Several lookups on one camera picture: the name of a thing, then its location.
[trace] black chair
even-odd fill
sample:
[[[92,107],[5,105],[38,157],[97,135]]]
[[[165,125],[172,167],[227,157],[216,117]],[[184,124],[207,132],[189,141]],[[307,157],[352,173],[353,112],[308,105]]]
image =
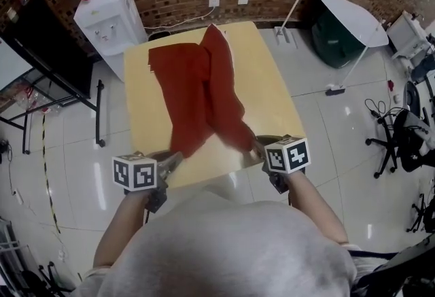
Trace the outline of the black chair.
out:
[[[424,230],[427,233],[435,233],[435,197],[431,199],[429,205],[426,205],[423,193],[420,194],[419,198],[421,200],[420,207],[415,203],[412,205],[412,208],[417,212],[417,219],[406,231],[416,233],[420,229],[421,221],[423,221]]]
[[[48,276],[44,273],[43,266],[39,266],[38,271],[41,273],[42,277],[45,279],[41,280],[34,272],[30,270],[24,270],[21,272],[22,277],[26,281],[29,288],[24,289],[24,292],[30,293],[35,297],[49,297],[58,296],[65,297],[62,292],[71,293],[73,290],[61,287],[57,284],[56,279],[53,275],[54,263],[49,262],[48,264]]]
[[[421,167],[422,165],[435,167],[435,150],[431,150],[425,156],[421,156],[419,149],[423,145],[424,140],[415,134],[413,129],[404,127],[406,116],[408,115],[407,110],[403,110],[397,115],[393,124],[393,136],[390,134],[389,124],[386,121],[386,117],[381,117],[378,113],[373,111],[372,114],[374,116],[377,115],[378,123],[382,124],[385,130],[385,136],[387,137],[387,141],[378,139],[366,140],[366,145],[376,143],[387,149],[387,153],[382,162],[381,170],[373,175],[375,179],[382,175],[390,158],[393,160],[394,164],[394,167],[390,169],[392,173],[397,169],[397,157],[400,158],[403,169],[408,173],[414,171],[416,168]],[[423,122],[429,125],[428,113],[426,112],[425,108],[423,108],[423,115]]]

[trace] black cable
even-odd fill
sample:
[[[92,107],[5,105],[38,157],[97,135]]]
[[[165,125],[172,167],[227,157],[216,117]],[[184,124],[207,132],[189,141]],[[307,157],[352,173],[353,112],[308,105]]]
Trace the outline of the black cable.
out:
[[[11,162],[12,162],[12,158],[14,157],[14,154],[12,153],[12,146],[10,143],[7,143],[7,160],[9,160],[9,185],[11,188],[11,195],[14,196],[15,192],[12,189],[12,178],[11,178]]]
[[[376,108],[375,112],[377,112],[380,116],[385,114],[385,112],[387,111],[387,105],[385,104],[385,101],[380,100],[378,101],[378,105],[376,105],[376,103],[372,99],[364,100],[364,104],[369,111],[374,111],[374,110],[369,108],[369,106],[367,105],[367,101],[370,101],[373,104],[373,106]]]
[[[383,258],[384,260],[391,260],[398,252],[390,252],[387,254],[380,254],[379,252],[360,251],[360,250],[348,250],[352,257],[371,257],[371,258]]]
[[[397,116],[402,111],[411,112],[408,109],[405,109],[403,107],[395,106],[395,107],[392,107],[391,109],[389,109],[387,112],[385,112],[383,114],[383,117],[385,118],[385,117],[388,117],[388,116]]]
[[[429,131],[424,129],[422,126],[404,126],[403,128],[408,130],[421,130],[423,133],[429,134]]]

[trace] person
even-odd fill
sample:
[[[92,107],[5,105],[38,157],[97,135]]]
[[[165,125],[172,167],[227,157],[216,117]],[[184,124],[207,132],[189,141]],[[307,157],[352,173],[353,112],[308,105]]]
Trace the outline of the person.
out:
[[[148,194],[131,192],[73,296],[349,296],[358,247],[304,173],[285,182],[291,206],[203,190],[145,226]]]

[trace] white tile floor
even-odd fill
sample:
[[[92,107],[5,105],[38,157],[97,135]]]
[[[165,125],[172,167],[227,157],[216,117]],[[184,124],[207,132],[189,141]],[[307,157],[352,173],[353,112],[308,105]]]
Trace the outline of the white tile floor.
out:
[[[405,64],[391,61],[388,49],[370,51],[349,78],[346,92],[326,97],[326,86],[344,78],[348,67],[336,70],[323,64],[310,46],[309,32],[293,30],[298,49],[291,52],[277,46],[271,30],[260,32],[293,96],[309,139],[313,163],[307,175],[343,220],[351,241],[364,249],[392,251],[421,240],[424,233],[409,234],[404,229],[411,220],[410,207],[420,185],[427,185],[434,171],[421,168],[405,173],[399,168],[394,174],[385,172],[374,179],[383,152],[364,144],[369,137],[382,136],[364,99],[383,100],[389,105],[387,79],[393,80],[397,92],[402,93]],[[44,185],[41,117],[34,115],[31,121],[32,153],[28,156],[20,153],[20,131],[0,125],[0,137],[9,139],[14,151],[10,166],[13,188],[24,200],[19,205],[11,196],[8,165],[1,164],[0,216],[12,221],[17,237],[30,245],[38,263],[53,260],[63,279],[72,283],[78,282],[77,273],[83,275],[91,267],[99,239],[123,197],[111,182],[110,158],[132,150],[124,84],[105,64],[97,64],[92,80],[93,101],[99,78],[105,84],[101,130],[106,147],[95,145],[95,115],[84,105],[73,105],[47,117],[48,177],[60,235],[55,234]],[[425,85],[419,85],[419,90],[423,104],[431,112]],[[3,115],[10,117],[21,111],[13,106]],[[254,166],[201,185],[170,190],[169,200],[157,216],[203,186],[242,204],[287,198],[269,184],[260,166]],[[59,250],[65,252],[63,261]]]

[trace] electrical cable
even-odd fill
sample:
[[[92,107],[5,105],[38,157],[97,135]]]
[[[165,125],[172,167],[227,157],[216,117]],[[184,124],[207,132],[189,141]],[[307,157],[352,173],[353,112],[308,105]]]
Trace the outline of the electrical cable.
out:
[[[15,196],[16,192],[14,191],[14,188],[12,187],[12,177],[11,177],[11,163],[12,163],[12,158],[14,157],[14,154],[12,152],[12,146],[10,143],[7,143],[7,160],[9,160],[9,165],[7,166],[9,169],[9,186],[10,186],[10,190],[11,190],[11,195]],[[30,205],[27,205],[26,203],[22,203],[27,209],[29,209],[30,211],[32,211],[33,215],[36,216],[36,212],[34,212],[34,210],[31,208]]]
[[[429,132],[422,126],[404,126],[403,128],[407,130],[421,130],[423,133],[429,134]]]
[[[184,24],[185,22],[191,22],[191,21],[196,20],[196,19],[205,18],[205,17],[209,16],[210,14],[212,14],[215,9],[216,9],[216,6],[213,6],[213,9],[209,13],[205,14],[204,16],[195,17],[195,18],[191,18],[191,19],[186,19],[183,22],[179,22],[179,23],[171,25],[169,27],[165,27],[165,26],[163,26],[163,27],[152,27],[152,28],[151,27],[144,27],[144,29],[170,29],[170,28],[173,28],[173,27],[178,27],[178,25]]]
[[[376,108],[376,111],[380,116],[384,115],[385,112],[387,111],[387,105],[385,104],[385,101],[383,100],[379,100],[378,104],[376,105],[376,103],[373,101],[373,99],[366,99],[364,100],[364,104],[367,107],[367,109],[369,111],[374,111],[371,108],[369,108],[369,106],[367,105],[367,101],[371,102],[373,104],[373,106]]]

